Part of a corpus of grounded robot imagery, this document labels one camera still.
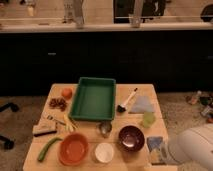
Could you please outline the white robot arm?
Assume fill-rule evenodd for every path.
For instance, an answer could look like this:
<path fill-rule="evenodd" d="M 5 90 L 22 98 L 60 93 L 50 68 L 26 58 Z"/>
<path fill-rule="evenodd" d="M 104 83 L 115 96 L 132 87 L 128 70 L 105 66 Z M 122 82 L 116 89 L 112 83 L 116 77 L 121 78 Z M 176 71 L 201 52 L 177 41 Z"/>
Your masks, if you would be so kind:
<path fill-rule="evenodd" d="M 169 164 L 190 161 L 213 171 L 213 124 L 189 128 L 167 142 Z"/>

